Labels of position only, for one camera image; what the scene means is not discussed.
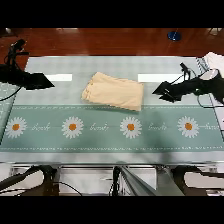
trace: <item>wooden floor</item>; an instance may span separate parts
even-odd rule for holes
[[[167,38],[178,31],[182,40]],[[197,56],[212,51],[224,54],[224,29],[221,28],[17,28],[18,37],[0,38],[0,63],[16,40],[27,40],[30,56],[130,55]],[[26,56],[18,57],[24,69]]]

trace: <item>yellow fabric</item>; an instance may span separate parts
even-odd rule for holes
[[[82,99],[129,110],[141,110],[143,84],[97,72],[82,93]]]

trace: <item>folded cloth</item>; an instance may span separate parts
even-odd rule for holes
[[[97,72],[82,93],[82,99],[129,110],[141,110],[143,84]]]
[[[218,69],[222,78],[224,78],[224,56],[209,52],[204,56],[210,69]]]

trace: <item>white paper strip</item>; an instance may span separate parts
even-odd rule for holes
[[[178,79],[183,74],[138,74],[139,82],[173,82]],[[181,77],[177,82],[180,83],[184,81],[184,77]]]
[[[55,74],[55,75],[45,75],[49,81],[54,81],[54,82],[58,82],[58,81],[72,81],[72,74]]]

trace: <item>white daisy flower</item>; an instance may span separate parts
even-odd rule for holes
[[[6,126],[6,135],[8,138],[17,138],[23,134],[27,128],[26,121],[22,117],[14,117]]]
[[[79,136],[82,134],[83,130],[83,121],[79,119],[78,117],[69,117],[69,119],[66,119],[65,122],[63,122],[62,125],[62,131],[64,132],[63,135],[66,135],[66,138],[70,137],[75,138],[76,136]]]
[[[140,121],[134,117],[126,117],[123,119],[120,125],[120,131],[123,131],[123,135],[126,135],[126,138],[135,138],[141,134],[142,125]]]
[[[199,127],[194,118],[191,119],[190,117],[186,116],[182,117],[179,119],[177,127],[179,127],[178,130],[182,131],[182,135],[185,137],[194,138],[194,136],[197,136],[199,133]]]

